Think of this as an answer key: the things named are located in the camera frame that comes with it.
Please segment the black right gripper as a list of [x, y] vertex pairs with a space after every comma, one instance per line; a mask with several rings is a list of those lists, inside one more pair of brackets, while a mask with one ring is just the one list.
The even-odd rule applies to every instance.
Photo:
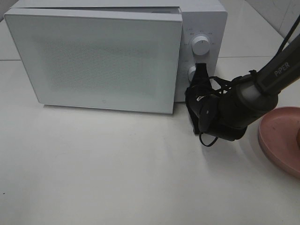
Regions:
[[213, 142], [218, 139], [227, 141], [240, 139], [246, 129], [232, 128], [219, 121], [219, 97], [211, 94], [212, 91], [206, 63], [196, 63], [190, 86], [185, 91], [185, 103], [194, 134], [199, 135], [201, 142], [203, 134], [214, 137]]

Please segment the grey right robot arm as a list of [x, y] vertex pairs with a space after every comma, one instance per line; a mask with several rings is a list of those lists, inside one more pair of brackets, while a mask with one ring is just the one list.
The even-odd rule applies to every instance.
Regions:
[[185, 103], [196, 135], [216, 140], [240, 139], [248, 125], [273, 110], [278, 95], [300, 77], [300, 38], [280, 50], [261, 70], [231, 81], [209, 76], [205, 63], [197, 63]]

